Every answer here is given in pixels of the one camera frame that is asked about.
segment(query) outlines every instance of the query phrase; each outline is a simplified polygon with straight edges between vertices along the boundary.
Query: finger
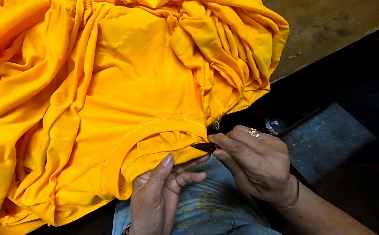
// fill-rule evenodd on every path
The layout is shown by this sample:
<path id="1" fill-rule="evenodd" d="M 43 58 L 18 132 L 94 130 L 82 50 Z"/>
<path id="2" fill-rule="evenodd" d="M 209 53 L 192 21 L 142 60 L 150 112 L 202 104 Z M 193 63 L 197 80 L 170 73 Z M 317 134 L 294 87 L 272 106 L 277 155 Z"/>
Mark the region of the finger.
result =
<path id="1" fill-rule="evenodd" d="M 235 141 L 222 133 L 208 137 L 209 141 L 217 144 L 227 152 L 242 168 L 251 168 L 261 156 L 239 141 Z"/>
<path id="2" fill-rule="evenodd" d="M 150 177 L 145 184 L 149 193 L 158 195 L 161 193 L 166 178 L 171 174 L 174 166 L 174 155 L 168 154 L 150 173 Z"/>
<path id="3" fill-rule="evenodd" d="M 237 126 L 235 126 L 235 127 L 233 128 L 234 131 L 237 130 L 237 129 L 242 130 L 242 131 L 244 131 L 244 132 L 246 132 L 246 133 L 249 133 L 249 131 L 250 131 L 250 128 L 249 128 L 249 127 L 242 126 L 242 125 L 237 125 Z M 269 140 L 269 139 L 279 139 L 278 137 L 271 136 L 271 135 L 269 135 L 269 134 L 265 134 L 265 133 L 263 133 L 263 132 L 260 132 L 260 135 L 259 135 L 258 137 L 255 137 L 255 138 L 256 138 L 257 140 L 261 140 L 261 141 L 265 141 L 265 140 Z"/>
<path id="4" fill-rule="evenodd" d="M 223 149 L 218 149 L 213 152 L 214 157 L 216 157 L 220 162 L 223 163 L 227 169 L 232 173 L 233 177 L 245 174 L 243 168 Z"/>
<path id="5" fill-rule="evenodd" d="M 259 191 L 252 185 L 244 169 L 227 152 L 219 149 L 214 151 L 213 155 L 229 169 L 239 188 L 252 196 L 259 197 Z"/>
<path id="6" fill-rule="evenodd" d="M 186 163 L 180 164 L 180 166 L 173 172 L 175 172 L 176 174 L 180 174 L 181 172 L 184 172 L 186 169 L 188 169 L 190 167 L 193 167 L 193 166 L 196 166 L 198 164 L 207 162 L 208 159 L 210 159 L 210 154 L 201 156 L 199 158 L 192 159 Z"/>
<path id="7" fill-rule="evenodd" d="M 269 151 L 268 145 L 266 144 L 269 138 L 265 135 L 266 134 L 261 133 L 258 137 L 255 137 L 240 128 L 235 128 L 226 134 L 230 139 L 243 143 L 259 155 L 263 155 Z"/>
<path id="8" fill-rule="evenodd" d="M 182 172 L 181 174 L 176 176 L 176 182 L 179 186 L 185 186 L 185 184 L 189 184 L 192 182 L 201 182 L 205 180 L 207 174 L 205 172 Z"/>
<path id="9" fill-rule="evenodd" d="M 236 130 L 236 129 L 240 129 L 242 131 L 245 131 L 246 133 L 250 130 L 249 127 L 246 127 L 246 126 L 242 126 L 242 125 L 237 125 L 233 128 L 233 130 Z"/>

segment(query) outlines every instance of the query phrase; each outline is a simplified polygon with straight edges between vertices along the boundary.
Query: bracelet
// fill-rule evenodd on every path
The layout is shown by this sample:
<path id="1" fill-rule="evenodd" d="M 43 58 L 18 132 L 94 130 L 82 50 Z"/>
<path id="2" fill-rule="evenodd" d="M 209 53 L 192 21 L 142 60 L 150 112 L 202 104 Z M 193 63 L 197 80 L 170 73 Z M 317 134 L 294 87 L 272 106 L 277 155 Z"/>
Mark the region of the bracelet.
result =
<path id="1" fill-rule="evenodd" d="M 295 179 L 297 180 L 297 193 L 295 195 L 294 202 L 291 203 L 291 205 L 289 205 L 288 207 L 278 208 L 279 210 L 288 210 L 293 208 L 297 204 L 298 198 L 300 197 L 300 181 L 297 179 L 297 177 Z"/>

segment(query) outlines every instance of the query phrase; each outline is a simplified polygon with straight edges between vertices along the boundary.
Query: fingernail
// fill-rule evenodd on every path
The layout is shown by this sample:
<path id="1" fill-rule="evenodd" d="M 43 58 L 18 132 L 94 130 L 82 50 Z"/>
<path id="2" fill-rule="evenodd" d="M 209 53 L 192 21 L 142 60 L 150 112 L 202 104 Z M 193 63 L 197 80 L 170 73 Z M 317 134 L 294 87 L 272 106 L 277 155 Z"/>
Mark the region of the fingernail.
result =
<path id="1" fill-rule="evenodd" d="M 164 159 L 162 159 L 161 163 L 164 166 L 169 166 L 169 165 L 171 165 L 173 160 L 174 160 L 174 155 L 172 153 L 170 153 Z"/>

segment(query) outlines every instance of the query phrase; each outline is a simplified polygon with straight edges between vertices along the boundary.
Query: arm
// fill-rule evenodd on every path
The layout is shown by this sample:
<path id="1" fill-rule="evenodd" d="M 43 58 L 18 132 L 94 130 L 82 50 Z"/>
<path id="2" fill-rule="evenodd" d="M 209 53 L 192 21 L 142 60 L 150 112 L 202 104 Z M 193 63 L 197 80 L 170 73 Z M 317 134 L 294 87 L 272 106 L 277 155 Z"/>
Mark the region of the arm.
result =
<path id="1" fill-rule="evenodd" d="M 291 176 L 290 181 L 295 181 L 294 184 L 297 187 L 294 176 Z M 299 186 L 300 194 L 295 206 L 288 210 L 276 209 L 302 234 L 375 234 L 353 217 L 313 193 L 306 186 L 301 183 Z"/>
<path id="2" fill-rule="evenodd" d="M 248 131 L 236 126 L 226 135 L 209 136 L 222 148 L 213 155 L 230 170 L 240 189 L 271 203 L 302 234 L 375 234 L 304 185 L 297 187 L 284 142 L 264 133 L 254 137 Z"/>

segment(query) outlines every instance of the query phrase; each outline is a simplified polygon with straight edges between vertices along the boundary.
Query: hem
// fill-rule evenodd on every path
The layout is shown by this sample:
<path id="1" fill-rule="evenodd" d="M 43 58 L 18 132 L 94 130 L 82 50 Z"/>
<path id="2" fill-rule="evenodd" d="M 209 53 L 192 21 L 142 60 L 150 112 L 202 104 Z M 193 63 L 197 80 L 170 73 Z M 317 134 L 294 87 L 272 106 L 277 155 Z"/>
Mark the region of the hem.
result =
<path id="1" fill-rule="evenodd" d="M 141 140 L 161 132 L 170 131 L 191 132 L 199 136 L 203 141 L 208 142 L 206 127 L 194 120 L 179 117 L 165 117 L 154 119 L 140 125 L 121 139 L 106 156 L 101 172 L 100 187 L 102 198 L 112 199 L 112 197 L 115 196 L 120 200 L 127 199 L 123 199 L 123 197 L 120 196 L 118 186 L 118 178 L 120 177 L 120 171 L 125 156 L 130 149 Z"/>

